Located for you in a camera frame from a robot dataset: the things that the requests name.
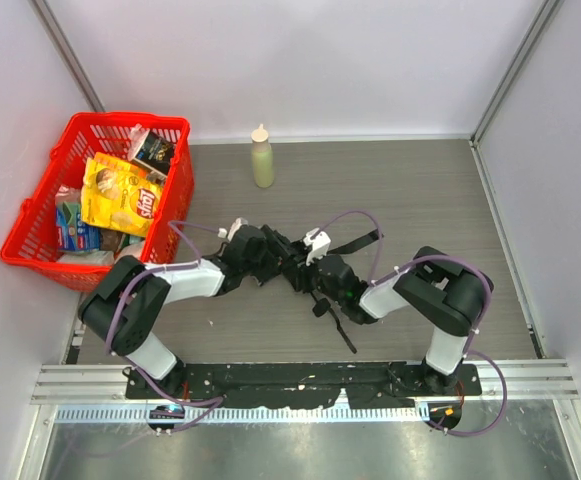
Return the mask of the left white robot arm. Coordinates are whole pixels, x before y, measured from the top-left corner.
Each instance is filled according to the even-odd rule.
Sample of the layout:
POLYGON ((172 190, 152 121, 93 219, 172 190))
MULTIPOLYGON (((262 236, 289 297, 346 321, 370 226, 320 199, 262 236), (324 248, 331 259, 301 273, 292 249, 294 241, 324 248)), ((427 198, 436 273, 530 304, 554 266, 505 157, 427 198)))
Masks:
POLYGON ((267 225, 242 225, 217 252, 192 262, 147 264, 125 256, 81 303, 78 317, 109 352, 146 374, 153 390, 179 396, 184 364, 153 333, 164 305, 225 295, 246 277, 263 284, 280 274, 292 247, 288 238, 267 225))

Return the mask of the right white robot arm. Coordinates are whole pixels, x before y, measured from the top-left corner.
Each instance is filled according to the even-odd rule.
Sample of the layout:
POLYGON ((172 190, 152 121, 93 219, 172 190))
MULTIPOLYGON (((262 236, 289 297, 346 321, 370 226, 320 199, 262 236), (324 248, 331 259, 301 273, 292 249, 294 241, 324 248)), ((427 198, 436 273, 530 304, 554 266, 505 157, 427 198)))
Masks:
POLYGON ((450 391, 458 384, 458 367, 494 284, 481 271, 429 246, 385 277, 365 281, 343 260, 359 249, 347 244, 311 261, 295 256, 282 261, 280 270, 294 290, 315 298, 316 316, 336 304, 352 322, 370 325, 402 308, 414 308, 434 325, 421 382, 434 394, 450 391))

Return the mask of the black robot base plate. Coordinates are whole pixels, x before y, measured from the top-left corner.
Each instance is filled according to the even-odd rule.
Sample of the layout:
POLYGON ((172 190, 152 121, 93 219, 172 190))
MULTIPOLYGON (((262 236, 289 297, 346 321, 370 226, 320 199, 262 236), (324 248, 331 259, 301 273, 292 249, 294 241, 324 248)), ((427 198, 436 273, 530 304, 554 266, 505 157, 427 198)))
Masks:
POLYGON ((232 409, 330 408, 341 394, 352 409, 411 406, 423 397, 482 394, 477 367, 461 364, 445 378, 407 362, 183 364, 162 380, 123 369, 130 400, 174 398, 195 406, 232 409))

